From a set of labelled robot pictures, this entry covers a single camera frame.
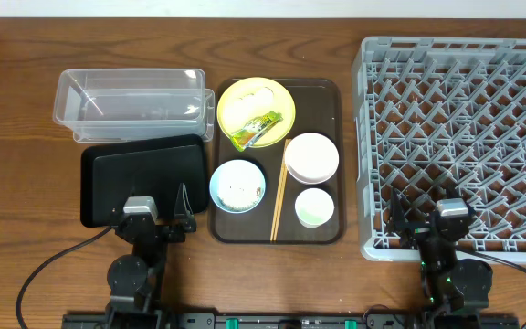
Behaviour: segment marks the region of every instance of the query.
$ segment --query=wooden chopstick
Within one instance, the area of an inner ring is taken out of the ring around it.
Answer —
[[[283,195],[285,193],[285,182],[288,178],[288,168],[285,166],[285,150],[291,139],[285,140],[283,156],[281,156],[281,169],[279,170],[278,194],[275,198],[275,209],[273,210],[273,223],[271,224],[271,241],[278,238],[279,219],[281,218],[281,207],[283,206]]]

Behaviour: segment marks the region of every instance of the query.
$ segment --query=plastic crate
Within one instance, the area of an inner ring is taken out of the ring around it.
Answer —
[[[385,232],[391,186],[424,218],[451,181],[477,211],[459,244],[526,263],[526,40],[368,37],[352,85],[364,257],[419,260]]]

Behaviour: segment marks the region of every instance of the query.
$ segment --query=yellow plate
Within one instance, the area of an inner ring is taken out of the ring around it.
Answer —
[[[242,100],[245,96],[255,94],[263,88],[273,92],[273,102],[269,106],[248,107],[244,111],[239,109],[241,107],[237,105],[237,100]],[[228,138],[232,133],[241,130],[250,119],[270,111],[281,113],[283,120],[261,136],[251,147],[265,147],[279,142],[289,133],[296,120],[296,105],[289,91],[276,81],[266,78],[247,78],[233,83],[221,96],[217,108],[218,125]]]

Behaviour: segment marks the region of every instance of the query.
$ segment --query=clear plastic container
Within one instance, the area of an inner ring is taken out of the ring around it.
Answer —
[[[69,69],[60,75],[54,122],[79,143],[183,134],[212,139],[215,94],[200,69]]]

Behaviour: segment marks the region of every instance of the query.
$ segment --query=wooden table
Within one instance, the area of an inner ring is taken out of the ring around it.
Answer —
[[[216,242],[206,215],[172,246],[164,299],[176,309],[242,313],[362,314],[373,304],[416,310],[418,264],[370,262],[359,252],[351,65],[368,36],[526,37],[526,21],[0,19],[0,328],[17,328],[26,277],[52,254],[99,230],[79,222],[85,145],[52,122],[64,69],[200,68],[213,90],[231,77],[320,77],[340,87],[348,230],[329,247]],[[102,311],[106,272],[131,246],[106,236],[52,263],[24,300],[30,328],[58,328],[62,314]],[[490,312],[526,320],[526,276],[494,266]]]

